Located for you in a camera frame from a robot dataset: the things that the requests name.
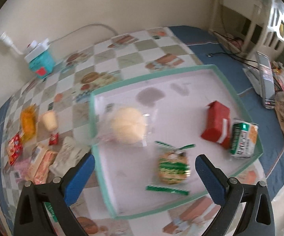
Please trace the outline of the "dark green snack packet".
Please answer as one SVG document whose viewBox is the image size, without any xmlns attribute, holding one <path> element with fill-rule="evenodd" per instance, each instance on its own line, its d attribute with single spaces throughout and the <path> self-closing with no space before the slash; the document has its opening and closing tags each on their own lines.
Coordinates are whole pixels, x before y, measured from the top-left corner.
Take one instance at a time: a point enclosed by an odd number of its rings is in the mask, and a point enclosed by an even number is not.
<svg viewBox="0 0 284 236">
<path fill-rule="evenodd" d="M 56 217 L 56 214 L 54 213 L 54 210 L 53 210 L 53 208 L 52 208 L 51 203 L 45 202 L 45 203 L 44 203 L 44 206 L 45 206 L 45 208 L 46 208 L 46 210 L 47 210 L 47 212 L 48 212 L 48 216 L 51 218 L 51 220 L 52 220 L 53 222 L 57 223 L 57 222 L 58 222 L 58 219 L 57 219 L 57 217 Z"/>
</svg>

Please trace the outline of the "pink snack packet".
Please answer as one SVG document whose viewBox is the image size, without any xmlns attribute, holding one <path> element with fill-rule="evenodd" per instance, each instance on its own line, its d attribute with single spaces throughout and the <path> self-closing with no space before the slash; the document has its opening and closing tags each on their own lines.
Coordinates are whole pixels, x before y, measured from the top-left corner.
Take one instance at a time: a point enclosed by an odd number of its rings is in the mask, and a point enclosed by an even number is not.
<svg viewBox="0 0 284 236">
<path fill-rule="evenodd" d="M 14 164 L 14 175 L 17 182 L 32 181 L 33 180 L 33 162 L 31 158 L 22 161 L 17 161 Z"/>
</svg>

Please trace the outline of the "red chip packet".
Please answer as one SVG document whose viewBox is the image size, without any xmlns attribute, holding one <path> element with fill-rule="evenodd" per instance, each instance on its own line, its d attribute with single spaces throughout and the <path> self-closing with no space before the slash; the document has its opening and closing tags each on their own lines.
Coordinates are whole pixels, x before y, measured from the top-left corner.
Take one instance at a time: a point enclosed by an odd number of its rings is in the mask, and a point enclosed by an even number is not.
<svg viewBox="0 0 284 236">
<path fill-rule="evenodd" d="M 9 140 L 6 151 L 8 154 L 9 164 L 12 166 L 23 151 L 21 134 L 19 132 Z"/>
</svg>

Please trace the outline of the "orange patterned snack packet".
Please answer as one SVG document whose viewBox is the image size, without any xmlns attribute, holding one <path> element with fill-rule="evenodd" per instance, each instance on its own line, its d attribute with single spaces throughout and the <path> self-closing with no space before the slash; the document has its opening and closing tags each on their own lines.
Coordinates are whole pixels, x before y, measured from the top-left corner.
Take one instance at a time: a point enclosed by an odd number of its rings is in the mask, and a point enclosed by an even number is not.
<svg viewBox="0 0 284 236">
<path fill-rule="evenodd" d="M 25 179 L 32 181 L 35 185 L 46 184 L 49 168 L 57 155 L 58 152 L 49 149 L 47 146 L 37 145 L 33 149 Z"/>
</svg>

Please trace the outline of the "orange yellow snack bag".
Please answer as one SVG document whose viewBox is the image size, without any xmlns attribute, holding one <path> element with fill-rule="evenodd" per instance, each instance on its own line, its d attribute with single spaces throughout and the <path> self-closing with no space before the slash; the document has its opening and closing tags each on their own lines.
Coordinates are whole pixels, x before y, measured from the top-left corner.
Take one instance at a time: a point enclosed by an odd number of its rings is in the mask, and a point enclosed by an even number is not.
<svg viewBox="0 0 284 236">
<path fill-rule="evenodd" d="M 36 105 L 30 105 L 23 109 L 20 114 L 22 139 L 24 142 L 30 140 L 36 134 Z"/>
</svg>

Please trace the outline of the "small red candy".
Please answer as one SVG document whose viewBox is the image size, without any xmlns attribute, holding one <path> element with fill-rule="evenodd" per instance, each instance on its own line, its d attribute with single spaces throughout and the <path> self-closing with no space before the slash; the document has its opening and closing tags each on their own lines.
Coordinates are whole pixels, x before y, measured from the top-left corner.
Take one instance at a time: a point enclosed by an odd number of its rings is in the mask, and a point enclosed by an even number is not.
<svg viewBox="0 0 284 236">
<path fill-rule="evenodd" d="M 59 143 L 59 134 L 58 133 L 51 133 L 49 138 L 49 145 L 55 146 Z"/>
</svg>

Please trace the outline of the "beige printed snack packet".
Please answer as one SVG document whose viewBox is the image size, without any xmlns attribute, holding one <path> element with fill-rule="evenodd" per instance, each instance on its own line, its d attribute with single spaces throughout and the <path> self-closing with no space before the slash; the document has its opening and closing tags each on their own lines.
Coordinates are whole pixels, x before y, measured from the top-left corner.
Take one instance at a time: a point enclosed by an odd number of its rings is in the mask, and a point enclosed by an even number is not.
<svg viewBox="0 0 284 236">
<path fill-rule="evenodd" d="M 75 167 L 88 152 L 90 152 L 88 145 L 77 142 L 74 138 L 67 136 L 64 138 L 62 148 L 49 169 L 55 177 L 63 177 L 65 173 L 67 173 L 70 168 Z"/>
</svg>

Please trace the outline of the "jelly cup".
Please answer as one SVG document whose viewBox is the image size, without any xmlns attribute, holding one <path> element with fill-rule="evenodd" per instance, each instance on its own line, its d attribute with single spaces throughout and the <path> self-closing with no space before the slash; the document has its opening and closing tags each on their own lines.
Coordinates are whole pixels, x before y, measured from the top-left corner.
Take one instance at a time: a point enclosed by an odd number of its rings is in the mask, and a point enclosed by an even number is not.
<svg viewBox="0 0 284 236">
<path fill-rule="evenodd" d="M 58 128 L 57 115 L 53 110 L 49 110 L 41 115 L 41 122 L 47 131 L 52 132 Z"/>
</svg>

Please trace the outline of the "green orange cracker packet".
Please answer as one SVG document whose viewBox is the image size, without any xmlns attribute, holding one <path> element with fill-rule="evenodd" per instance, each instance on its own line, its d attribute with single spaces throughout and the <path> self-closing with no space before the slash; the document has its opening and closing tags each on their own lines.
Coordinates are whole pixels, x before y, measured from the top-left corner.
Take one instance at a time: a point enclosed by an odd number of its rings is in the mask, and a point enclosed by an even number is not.
<svg viewBox="0 0 284 236">
<path fill-rule="evenodd" d="M 234 119 L 232 126 L 232 136 L 230 154 L 235 158 L 250 158 L 254 154 L 256 147 L 258 125 Z"/>
</svg>

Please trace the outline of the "cookie bag with green trim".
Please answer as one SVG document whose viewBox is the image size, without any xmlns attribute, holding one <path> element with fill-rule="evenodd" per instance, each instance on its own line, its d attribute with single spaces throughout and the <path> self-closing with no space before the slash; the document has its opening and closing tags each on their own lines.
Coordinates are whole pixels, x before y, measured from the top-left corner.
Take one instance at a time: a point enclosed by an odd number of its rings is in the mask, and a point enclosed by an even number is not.
<svg viewBox="0 0 284 236">
<path fill-rule="evenodd" d="M 146 190 L 188 196 L 191 176 L 188 150 L 195 148 L 196 145 L 175 147 L 162 141 L 155 141 L 155 145 L 159 154 L 155 174 Z"/>
</svg>

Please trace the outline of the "red snack block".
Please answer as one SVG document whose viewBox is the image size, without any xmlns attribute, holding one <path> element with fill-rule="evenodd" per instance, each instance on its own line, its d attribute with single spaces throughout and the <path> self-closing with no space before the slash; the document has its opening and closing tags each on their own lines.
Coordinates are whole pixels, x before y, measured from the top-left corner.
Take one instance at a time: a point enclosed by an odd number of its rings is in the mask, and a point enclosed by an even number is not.
<svg viewBox="0 0 284 236">
<path fill-rule="evenodd" d="M 218 143 L 223 148 L 230 148 L 230 109 L 214 101 L 208 105 L 206 127 L 201 134 L 204 140 Z"/>
</svg>

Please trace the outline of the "round bread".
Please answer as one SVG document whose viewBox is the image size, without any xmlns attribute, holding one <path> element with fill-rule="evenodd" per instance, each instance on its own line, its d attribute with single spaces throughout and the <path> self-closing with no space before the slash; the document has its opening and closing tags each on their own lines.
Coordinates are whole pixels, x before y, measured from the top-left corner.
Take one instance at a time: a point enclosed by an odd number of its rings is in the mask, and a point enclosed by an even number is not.
<svg viewBox="0 0 284 236">
<path fill-rule="evenodd" d="M 145 147 L 157 118 L 156 107 L 109 103 L 98 121 L 97 139 Z"/>
</svg>

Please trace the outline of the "teal storage box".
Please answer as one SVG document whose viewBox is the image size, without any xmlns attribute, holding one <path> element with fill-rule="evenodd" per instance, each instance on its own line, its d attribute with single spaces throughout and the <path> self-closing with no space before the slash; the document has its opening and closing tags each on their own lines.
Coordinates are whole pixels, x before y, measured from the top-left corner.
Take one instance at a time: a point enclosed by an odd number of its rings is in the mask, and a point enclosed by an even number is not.
<svg viewBox="0 0 284 236">
<path fill-rule="evenodd" d="M 51 74 L 55 66 L 55 61 L 49 51 L 44 51 L 29 63 L 29 68 L 40 79 Z"/>
</svg>

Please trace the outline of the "white power strip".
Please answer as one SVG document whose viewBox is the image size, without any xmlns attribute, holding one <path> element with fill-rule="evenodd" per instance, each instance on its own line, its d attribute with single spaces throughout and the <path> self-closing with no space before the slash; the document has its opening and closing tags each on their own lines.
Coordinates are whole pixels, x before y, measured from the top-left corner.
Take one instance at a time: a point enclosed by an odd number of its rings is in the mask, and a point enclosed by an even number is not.
<svg viewBox="0 0 284 236">
<path fill-rule="evenodd" d="M 30 63 L 32 60 L 37 58 L 43 52 L 49 49 L 49 39 L 46 38 L 45 40 L 38 43 L 36 40 L 32 41 L 30 45 L 25 50 L 25 57 L 24 60 L 27 63 Z"/>
</svg>

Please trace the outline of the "smartphone on stand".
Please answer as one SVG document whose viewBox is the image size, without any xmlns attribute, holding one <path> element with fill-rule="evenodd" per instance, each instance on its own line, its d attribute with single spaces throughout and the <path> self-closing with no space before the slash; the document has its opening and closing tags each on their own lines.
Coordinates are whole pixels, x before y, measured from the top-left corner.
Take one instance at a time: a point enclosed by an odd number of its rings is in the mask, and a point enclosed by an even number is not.
<svg viewBox="0 0 284 236">
<path fill-rule="evenodd" d="M 261 97 L 266 109 L 275 107 L 275 85 L 269 58 L 263 53 L 256 52 L 256 61 L 260 73 Z"/>
</svg>

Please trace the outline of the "teal-rimmed white tray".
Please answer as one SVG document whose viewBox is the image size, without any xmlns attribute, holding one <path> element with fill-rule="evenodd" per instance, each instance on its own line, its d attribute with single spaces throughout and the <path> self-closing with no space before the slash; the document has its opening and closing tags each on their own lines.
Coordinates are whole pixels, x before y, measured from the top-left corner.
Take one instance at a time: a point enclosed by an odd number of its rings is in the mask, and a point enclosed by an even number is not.
<svg viewBox="0 0 284 236">
<path fill-rule="evenodd" d="M 93 91 L 89 101 L 89 129 L 93 140 L 96 175 L 107 210 L 115 219 L 134 219 L 166 211 L 206 195 L 195 159 L 204 154 L 227 176 L 236 176 L 262 154 L 257 141 L 254 155 L 233 158 L 218 143 L 202 139 L 208 106 L 218 101 L 231 119 L 251 121 L 235 89 L 215 65 L 176 68 L 126 79 Z M 111 105 L 135 107 L 147 116 L 147 144 L 120 144 L 98 138 L 104 112 Z M 174 147 L 189 144 L 190 177 L 181 186 L 188 195 L 156 192 L 147 186 L 158 181 L 158 142 Z"/>
</svg>

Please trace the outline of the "white phone stand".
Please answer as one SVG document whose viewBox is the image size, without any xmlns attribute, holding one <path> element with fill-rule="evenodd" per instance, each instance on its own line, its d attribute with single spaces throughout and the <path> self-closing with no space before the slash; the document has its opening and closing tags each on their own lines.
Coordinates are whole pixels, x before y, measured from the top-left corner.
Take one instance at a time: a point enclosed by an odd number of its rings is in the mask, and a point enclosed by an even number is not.
<svg viewBox="0 0 284 236">
<path fill-rule="evenodd" d="M 260 71 L 257 68 L 245 66 L 243 69 L 251 85 L 253 86 L 257 95 L 262 97 L 262 88 L 260 83 Z"/>
</svg>

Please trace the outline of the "white shelf furniture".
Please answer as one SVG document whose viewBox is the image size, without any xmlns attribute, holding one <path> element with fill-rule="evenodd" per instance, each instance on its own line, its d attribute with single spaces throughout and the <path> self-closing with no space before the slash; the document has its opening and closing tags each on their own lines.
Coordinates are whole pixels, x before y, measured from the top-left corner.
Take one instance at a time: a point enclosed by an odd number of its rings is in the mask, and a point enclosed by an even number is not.
<svg viewBox="0 0 284 236">
<path fill-rule="evenodd" d="M 209 31 L 228 56 L 256 62 L 256 52 L 284 62 L 282 0 L 214 0 Z"/>
</svg>

